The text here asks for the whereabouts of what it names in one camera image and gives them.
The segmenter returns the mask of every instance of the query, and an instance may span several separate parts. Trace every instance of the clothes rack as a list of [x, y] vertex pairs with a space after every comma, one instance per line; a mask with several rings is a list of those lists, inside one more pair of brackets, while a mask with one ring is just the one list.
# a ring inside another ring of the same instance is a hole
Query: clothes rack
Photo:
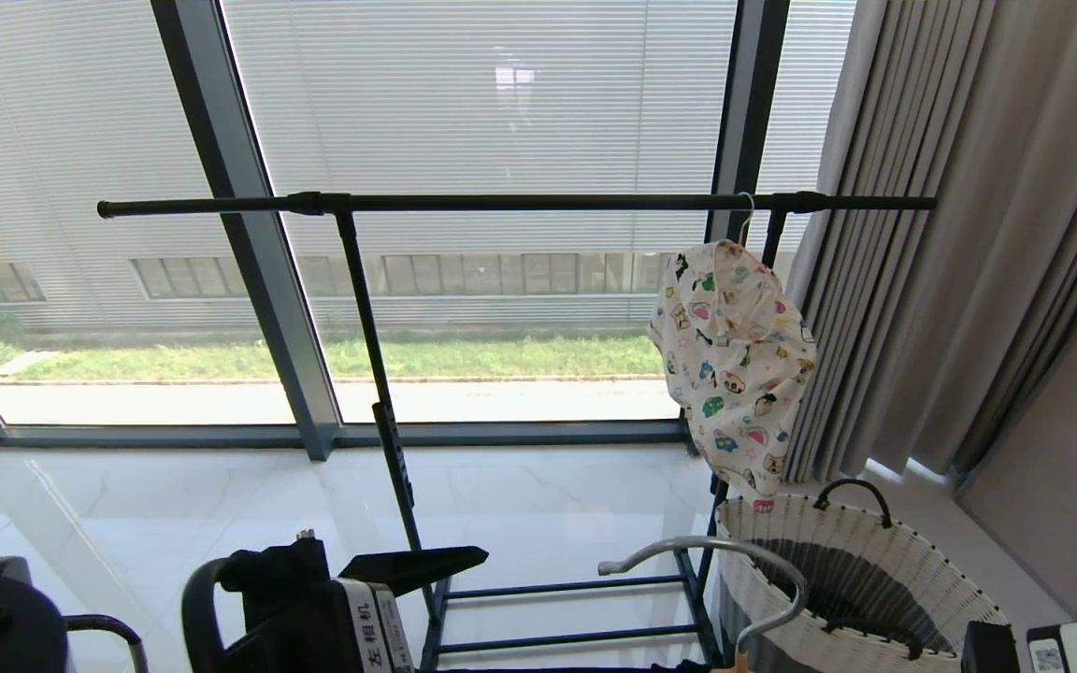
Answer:
[[[393, 401], [389, 393], [389, 378], [384, 359], [380, 353], [376, 321], [372, 314], [372, 296], [368, 294], [363, 261], [356, 242], [356, 212], [405, 212], [405, 210], [770, 210], [767, 239], [761, 263], [772, 266], [779, 239], [783, 234], [787, 213], [811, 213], [817, 210], [871, 209], [871, 210], [928, 210], [937, 200], [926, 196], [829, 196], [816, 192], [775, 193], [774, 195], [342, 195], [342, 193], [299, 192], [295, 195], [268, 197], [239, 197], [239, 199], [177, 199], [162, 201], [98, 202], [98, 214], [112, 216], [149, 216], [150, 214], [236, 213], [285, 210], [308, 216], [332, 214], [338, 226], [351, 274], [351, 289], [359, 311], [360, 328], [364, 333], [372, 378], [377, 389], [377, 402], [372, 405], [381, 448], [386, 457], [393, 493], [396, 495], [402, 524], [410, 549], [422, 549], [415, 519], [415, 495], [406, 469], [406, 454], [401, 446]], [[684, 427], [685, 439], [688, 430]], [[713, 477], [710, 485], [713, 507], [726, 501], [729, 486]], [[717, 533], [717, 522], [710, 516], [709, 535]], [[422, 648], [419, 670], [434, 670], [437, 659], [453, 653], [496, 650], [496, 648], [524, 648], [556, 646], [556, 644], [587, 643], [625, 639], [653, 637], [666, 634], [696, 634], [702, 655], [713, 665], [721, 665], [726, 657], [715, 639], [713, 622], [705, 612], [705, 579], [712, 563], [712, 549], [701, 555], [700, 565], [694, 570], [687, 549], [675, 552], [676, 574], [651, 577], [598, 579], [590, 583], [556, 585], [518, 585], [473, 591], [452, 591], [451, 578], [423, 588], [423, 599], [430, 617], [426, 642]], [[531, 595], [564, 591], [595, 591], [619, 587], [648, 587], [649, 585], [681, 585], [691, 612], [691, 623], [670, 627], [646, 627], [612, 631], [593, 631], [587, 634], [540, 635], [531, 639], [481, 641], [471, 643], [443, 643], [443, 626], [448, 604], [453, 600], [495, 597]]]

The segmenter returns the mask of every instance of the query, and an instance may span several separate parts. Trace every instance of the sheer curtain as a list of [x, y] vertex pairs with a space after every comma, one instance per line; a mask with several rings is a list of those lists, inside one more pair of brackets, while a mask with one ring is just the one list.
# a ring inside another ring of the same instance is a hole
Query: sheer curtain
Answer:
[[789, 290], [819, 371], [789, 475], [974, 467], [1077, 320], [1077, 3], [863, 0]]

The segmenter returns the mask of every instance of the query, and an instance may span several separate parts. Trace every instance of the gray curtain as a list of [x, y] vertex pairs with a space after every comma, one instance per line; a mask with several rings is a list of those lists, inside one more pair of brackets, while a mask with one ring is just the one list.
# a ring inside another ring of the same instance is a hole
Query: gray curtain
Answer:
[[819, 187], [939, 208], [812, 219], [787, 474], [968, 469], [1077, 320], [1077, 1], [863, 0]]

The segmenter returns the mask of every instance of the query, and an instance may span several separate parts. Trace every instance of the qr code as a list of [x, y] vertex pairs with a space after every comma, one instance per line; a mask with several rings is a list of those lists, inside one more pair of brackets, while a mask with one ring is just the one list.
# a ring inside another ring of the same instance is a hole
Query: qr code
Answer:
[[1063, 670], [1059, 648], [1039, 648], [1034, 651], [1038, 670]]

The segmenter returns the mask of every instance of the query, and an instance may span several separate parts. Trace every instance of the cartoon print fabric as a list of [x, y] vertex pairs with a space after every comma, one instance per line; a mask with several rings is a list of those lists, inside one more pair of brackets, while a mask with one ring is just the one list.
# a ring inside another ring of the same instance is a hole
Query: cartoon print fabric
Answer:
[[663, 269], [648, 333], [700, 454], [766, 508], [816, 366], [812, 335], [779, 279], [737, 243], [690, 248]]

